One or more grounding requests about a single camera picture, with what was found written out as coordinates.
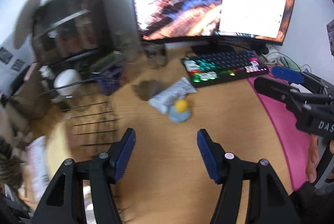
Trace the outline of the person's right hand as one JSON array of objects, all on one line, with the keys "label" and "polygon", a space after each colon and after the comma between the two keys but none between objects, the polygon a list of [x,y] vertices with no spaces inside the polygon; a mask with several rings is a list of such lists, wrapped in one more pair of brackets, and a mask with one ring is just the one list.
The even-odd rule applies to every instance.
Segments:
[{"label": "person's right hand", "polygon": [[309,149],[308,149],[308,158],[306,165],[306,180],[310,183],[315,182],[316,180],[316,165],[320,160],[319,148],[318,148],[319,136],[310,135],[309,139]]}]

